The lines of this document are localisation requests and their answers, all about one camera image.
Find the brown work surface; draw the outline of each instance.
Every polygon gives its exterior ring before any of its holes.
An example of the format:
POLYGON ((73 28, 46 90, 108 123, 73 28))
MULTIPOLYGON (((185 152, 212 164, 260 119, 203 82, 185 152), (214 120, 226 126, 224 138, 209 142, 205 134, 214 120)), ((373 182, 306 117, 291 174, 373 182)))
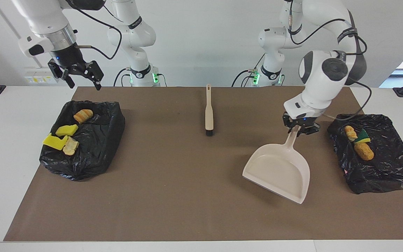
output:
MULTIPOLYGON (((260 146, 282 144, 283 102, 302 87, 213 88, 215 130, 205 136, 205 88, 79 87, 74 100, 118 101, 126 118, 107 173, 72 182, 40 167, 5 241, 403 239, 403 191, 353 194, 321 117, 295 149, 310 165, 302 205, 242 178, 260 146)), ((349 88, 328 114, 353 113, 349 88)))

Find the black trash bag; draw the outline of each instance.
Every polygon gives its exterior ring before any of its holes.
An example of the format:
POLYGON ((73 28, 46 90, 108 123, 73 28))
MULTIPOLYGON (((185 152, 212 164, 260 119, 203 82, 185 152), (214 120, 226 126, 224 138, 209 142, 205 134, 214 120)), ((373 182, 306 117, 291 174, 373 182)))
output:
MULTIPOLYGON (((343 119, 350 115, 339 115, 343 119)), ((360 115, 348 121, 335 120, 327 129, 334 142, 334 152, 349 188, 356 194, 386 193, 403 190, 403 142, 393 127, 393 122, 384 115, 360 115), (352 126, 357 134, 368 133, 368 145, 374 159, 364 161, 349 142, 345 126, 352 126)))
POLYGON ((43 145, 40 163, 53 174, 77 181, 105 173, 115 156, 125 129, 125 118, 118 102, 70 101, 67 102, 51 129, 55 136, 63 125, 77 124, 79 129, 72 136, 79 142, 73 156, 61 150, 43 145), (83 109, 92 110, 94 115, 83 124, 78 124, 73 115, 83 109))

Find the brush handle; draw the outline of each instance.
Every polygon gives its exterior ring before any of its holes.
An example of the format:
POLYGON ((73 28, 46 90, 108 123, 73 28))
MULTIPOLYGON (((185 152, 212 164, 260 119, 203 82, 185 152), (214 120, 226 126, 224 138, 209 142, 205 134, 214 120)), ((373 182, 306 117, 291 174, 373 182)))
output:
POLYGON ((293 145, 295 144, 296 138, 298 137, 298 131, 301 129, 300 126, 295 126, 293 129, 291 129, 291 132, 289 133, 287 140, 284 144, 285 147, 289 149, 293 149, 293 145))
POLYGON ((211 85, 206 86, 205 129, 214 130, 214 112, 211 105, 211 85))

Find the dustpan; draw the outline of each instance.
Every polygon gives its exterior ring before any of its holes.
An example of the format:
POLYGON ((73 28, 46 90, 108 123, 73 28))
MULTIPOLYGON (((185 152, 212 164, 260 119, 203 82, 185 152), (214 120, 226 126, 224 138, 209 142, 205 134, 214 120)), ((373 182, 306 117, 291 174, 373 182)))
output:
POLYGON ((280 196, 301 204, 310 181, 309 164, 294 150, 299 126, 293 128, 284 145, 264 145, 257 149, 242 176, 280 196))

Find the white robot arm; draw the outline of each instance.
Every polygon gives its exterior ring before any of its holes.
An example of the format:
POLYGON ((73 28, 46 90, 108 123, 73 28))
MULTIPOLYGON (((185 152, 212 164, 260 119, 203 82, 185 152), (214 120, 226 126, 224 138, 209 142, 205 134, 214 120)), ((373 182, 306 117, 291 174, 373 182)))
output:
POLYGON ((105 0, 12 0, 29 23, 32 36, 22 38, 19 46, 27 56, 50 53, 48 62, 54 77, 62 78, 70 88, 75 86, 69 75, 80 75, 94 83, 97 90, 104 77, 96 61, 85 62, 73 30, 62 9, 73 5, 80 10, 99 10, 105 0))
MULTIPOLYGON (((135 0, 112 0, 115 16, 128 25, 116 26, 122 31, 121 48, 130 62, 130 82, 133 86, 159 86, 158 68, 150 64, 142 47, 152 46, 156 34, 152 27, 139 15, 135 0)), ((108 31, 108 39, 117 45, 119 34, 108 31)))
POLYGON ((261 76, 257 85, 274 85, 284 62, 279 50, 297 48, 308 39, 302 29, 303 18, 332 32, 339 46, 336 51, 311 51, 304 56, 299 77, 306 88, 284 103, 285 125, 290 129, 299 125, 301 133, 312 134, 319 131, 315 119, 325 112, 342 87, 363 77, 366 61, 352 14, 341 0, 284 1, 280 19, 286 27, 265 29, 259 35, 267 55, 259 69, 261 76))

